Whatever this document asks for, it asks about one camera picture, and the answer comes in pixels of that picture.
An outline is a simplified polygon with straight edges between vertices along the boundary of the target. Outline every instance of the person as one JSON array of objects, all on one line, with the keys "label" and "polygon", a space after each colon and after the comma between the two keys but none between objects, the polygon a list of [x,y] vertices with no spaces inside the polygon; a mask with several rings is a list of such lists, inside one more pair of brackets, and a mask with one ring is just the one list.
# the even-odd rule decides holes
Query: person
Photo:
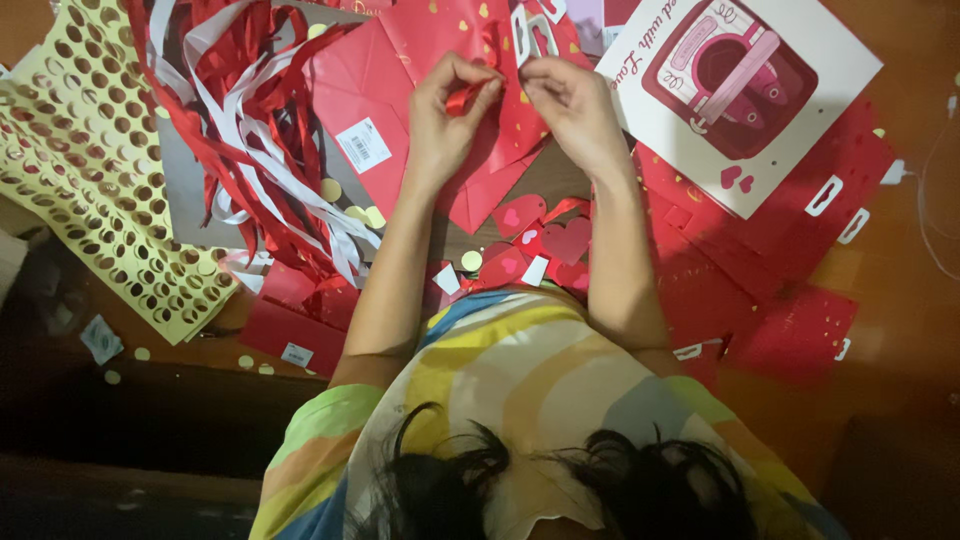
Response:
[{"label": "person", "polygon": [[[410,98],[410,151],[328,389],[264,477],[252,537],[844,538],[803,485],[681,376],[607,83],[558,58],[520,70],[594,187],[588,307],[559,287],[468,295],[420,328],[431,215],[496,71],[447,53]],[[444,103],[482,85],[465,115]]]}]

